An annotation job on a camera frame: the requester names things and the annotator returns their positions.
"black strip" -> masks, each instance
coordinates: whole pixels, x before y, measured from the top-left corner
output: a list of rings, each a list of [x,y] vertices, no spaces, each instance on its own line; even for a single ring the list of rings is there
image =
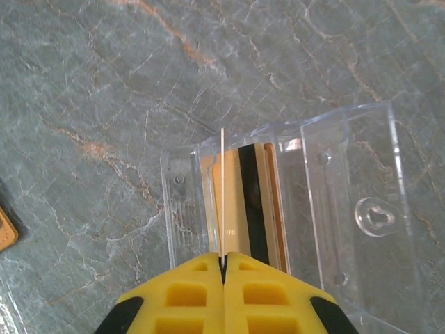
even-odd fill
[[[221,256],[218,258],[219,259],[219,263],[220,263],[220,270],[221,270],[221,280],[222,283],[225,283],[225,273],[227,271],[227,255],[224,255],[224,268],[223,265],[221,264]]]
[[[133,297],[114,305],[95,334],[125,334],[143,303],[142,297]]]
[[[265,264],[269,264],[267,250],[266,228],[264,227],[263,206],[261,204],[261,190],[259,188],[259,176],[257,155],[255,146],[247,145],[238,149],[243,179],[243,192],[245,213],[248,222],[250,256]]]
[[[311,303],[327,334],[359,334],[337,304],[321,297],[312,297]]]

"thin white stick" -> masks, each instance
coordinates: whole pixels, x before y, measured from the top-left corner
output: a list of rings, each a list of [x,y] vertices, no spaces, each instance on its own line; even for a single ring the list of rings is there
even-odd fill
[[[224,160],[225,160],[225,149],[224,149],[224,128],[221,129],[221,265],[224,268],[225,265],[225,203],[224,203]]]

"gray marble countertop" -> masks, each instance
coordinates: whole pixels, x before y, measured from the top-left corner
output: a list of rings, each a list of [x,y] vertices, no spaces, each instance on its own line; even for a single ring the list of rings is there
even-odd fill
[[[168,268],[166,148],[373,101],[445,333],[443,0],[3,0],[0,59],[0,333],[90,333]]]

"rectangular cutout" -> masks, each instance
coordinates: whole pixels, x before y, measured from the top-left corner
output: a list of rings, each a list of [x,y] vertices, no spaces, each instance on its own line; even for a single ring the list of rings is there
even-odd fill
[[[207,290],[196,283],[173,283],[167,288],[165,306],[205,306]]]
[[[284,288],[276,283],[247,283],[243,287],[244,304],[288,305]]]
[[[297,321],[291,317],[248,316],[249,334],[299,334]]]
[[[204,318],[159,317],[155,334],[202,334]]]

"transparent plastic box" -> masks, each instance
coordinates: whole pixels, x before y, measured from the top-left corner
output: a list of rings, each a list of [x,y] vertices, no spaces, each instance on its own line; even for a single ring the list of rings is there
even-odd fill
[[[288,272],[333,295],[361,334],[422,333],[391,105],[266,125],[227,136],[225,149],[258,142],[275,148]],[[161,157],[171,267],[218,250],[200,162],[219,152],[214,137]]]

